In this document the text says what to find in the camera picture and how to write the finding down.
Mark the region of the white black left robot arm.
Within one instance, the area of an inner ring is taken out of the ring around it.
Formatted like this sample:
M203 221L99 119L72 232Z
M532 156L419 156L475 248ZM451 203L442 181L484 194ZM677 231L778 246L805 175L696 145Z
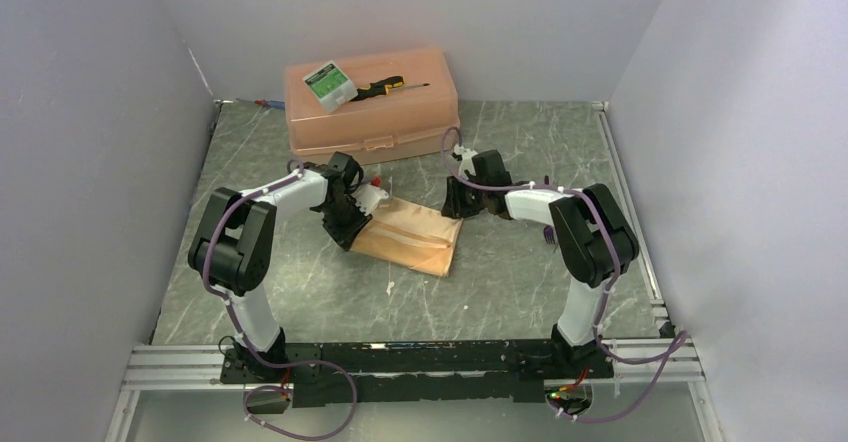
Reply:
M389 198L352 156L341 152L325 164L296 161L286 176L256 188L221 187L211 193L187 262L204 289L223 301L235 346L249 353L248 369L258 379L275 381L288 364L285 333L263 286L277 222L301 211L317 213L332 242L348 251Z

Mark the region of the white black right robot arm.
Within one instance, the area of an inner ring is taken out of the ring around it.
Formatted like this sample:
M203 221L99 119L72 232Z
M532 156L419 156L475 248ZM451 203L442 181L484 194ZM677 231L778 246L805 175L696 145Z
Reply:
M609 284L640 251L610 188L600 183L582 189L515 183L496 150L477 152L456 144L442 156L458 162L449 170L444 216L465 219L487 211L505 220L541 224L553 234L570 287L555 325L564 341L552 348L551 363L564 377L578 375L590 361L586 345L593 345L600 332L600 306L609 298Z

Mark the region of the peach satin napkin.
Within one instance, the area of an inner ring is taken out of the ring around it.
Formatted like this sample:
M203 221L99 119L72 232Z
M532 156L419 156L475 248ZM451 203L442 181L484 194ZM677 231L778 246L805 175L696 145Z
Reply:
M461 227L460 219L394 198L376 208L351 250L431 276L446 277Z

